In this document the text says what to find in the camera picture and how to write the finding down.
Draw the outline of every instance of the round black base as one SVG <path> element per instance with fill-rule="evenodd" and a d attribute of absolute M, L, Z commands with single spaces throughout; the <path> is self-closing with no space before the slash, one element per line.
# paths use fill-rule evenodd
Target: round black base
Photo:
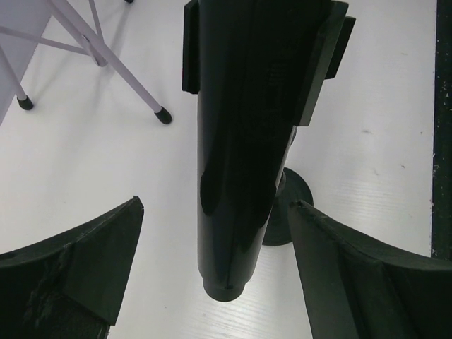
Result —
<path fill-rule="evenodd" d="M 303 178 L 288 168 L 284 169 L 284 173 L 286 176 L 285 188 L 279 198 L 275 200 L 266 235 L 263 238 L 263 244 L 266 246 L 281 246 L 292 241 L 287 218 L 287 209 L 290 203 L 303 200 L 310 205 L 314 204 L 311 190 Z"/>

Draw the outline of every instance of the black edge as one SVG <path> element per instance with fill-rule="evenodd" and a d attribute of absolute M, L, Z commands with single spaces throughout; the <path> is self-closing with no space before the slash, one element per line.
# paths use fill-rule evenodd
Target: black edge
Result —
<path fill-rule="evenodd" d="M 432 257 L 452 260 L 452 1 L 438 0 L 436 22 Z"/>

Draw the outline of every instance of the black rubber tip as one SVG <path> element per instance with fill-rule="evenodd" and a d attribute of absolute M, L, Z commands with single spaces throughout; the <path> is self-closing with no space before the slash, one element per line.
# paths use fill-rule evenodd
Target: black rubber tip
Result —
<path fill-rule="evenodd" d="M 162 122 L 162 124 L 171 124 L 171 114 L 164 107 L 162 107 L 162 110 L 160 112 L 155 113 L 155 116 Z"/>
<path fill-rule="evenodd" d="M 25 100 L 17 99 L 17 101 L 19 103 L 20 108 L 24 109 L 25 111 L 30 111 L 34 107 L 34 104 L 32 103 L 29 97 L 27 97 Z"/>
<path fill-rule="evenodd" d="M 208 294 L 209 297 L 216 300 L 217 302 L 231 302 L 232 300 L 237 299 L 243 293 L 245 289 L 245 285 L 238 286 L 234 288 L 218 288 L 216 286 L 212 286 L 209 283 L 203 281 L 204 290 Z"/>

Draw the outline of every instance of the white tabletop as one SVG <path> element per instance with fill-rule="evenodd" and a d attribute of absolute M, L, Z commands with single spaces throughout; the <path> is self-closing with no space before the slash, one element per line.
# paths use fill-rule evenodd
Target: white tabletop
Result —
<path fill-rule="evenodd" d="M 164 127 L 111 68 L 40 46 L 0 126 L 0 253 L 140 196 L 145 220 L 111 339 L 311 338 L 292 245 L 263 248 L 244 294 L 205 294 L 196 262 L 196 97 L 181 91 L 183 0 L 97 0 L 107 43 L 174 115 Z M 92 22 L 87 1 L 71 2 Z M 336 79 L 287 166 L 316 207 L 429 255 L 435 0 L 350 0 Z M 45 37 L 72 42 L 51 19 Z"/>

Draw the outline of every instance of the black plastic part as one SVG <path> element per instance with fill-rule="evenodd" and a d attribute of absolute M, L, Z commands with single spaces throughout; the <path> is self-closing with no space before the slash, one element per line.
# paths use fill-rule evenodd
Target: black plastic part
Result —
<path fill-rule="evenodd" d="M 348 4 L 332 1 L 330 15 L 317 32 L 304 73 L 303 84 L 298 94 L 296 108 L 292 111 L 294 114 L 290 118 L 295 126 L 308 126 L 311 122 L 347 10 Z"/>
<path fill-rule="evenodd" d="M 160 120 L 162 124 L 169 125 L 172 122 L 171 114 L 164 107 L 162 107 L 162 110 L 160 112 L 156 112 L 155 116 Z"/>
<path fill-rule="evenodd" d="M 182 90 L 199 93 L 199 2 L 192 0 L 184 8 L 184 55 Z"/>
<path fill-rule="evenodd" d="M 277 195 L 270 219 L 267 224 L 266 235 L 263 238 L 265 246 L 281 246 L 292 241 L 289 227 L 289 205 L 295 201 L 306 201 L 314 204 L 308 184 L 297 173 L 285 168 L 285 183 L 280 195 Z"/>
<path fill-rule="evenodd" d="M 236 297 L 253 275 L 292 141 L 286 109 L 330 9 L 199 1 L 198 267 L 214 298 Z"/>
<path fill-rule="evenodd" d="M 436 12 L 432 256 L 452 261 L 452 2 Z"/>
<path fill-rule="evenodd" d="M 30 111 L 34 107 L 34 104 L 29 97 L 27 97 L 25 100 L 17 99 L 17 101 L 19 103 L 20 108 L 24 109 L 25 111 Z"/>
<path fill-rule="evenodd" d="M 118 318 L 143 221 L 133 198 L 0 255 L 0 338 L 104 339 Z"/>
<path fill-rule="evenodd" d="M 334 49 L 333 56 L 331 57 L 330 66 L 326 72 L 326 79 L 332 79 L 338 74 L 339 65 L 344 57 L 345 50 L 347 49 L 348 41 L 352 35 L 353 27 L 355 26 L 356 19 L 350 16 L 346 16 L 342 29 L 340 30 L 338 42 Z"/>
<path fill-rule="evenodd" d="M 452 338 L 452 263 L 384 244 L 305 202 L 289 219 L 313 339 Z"/>

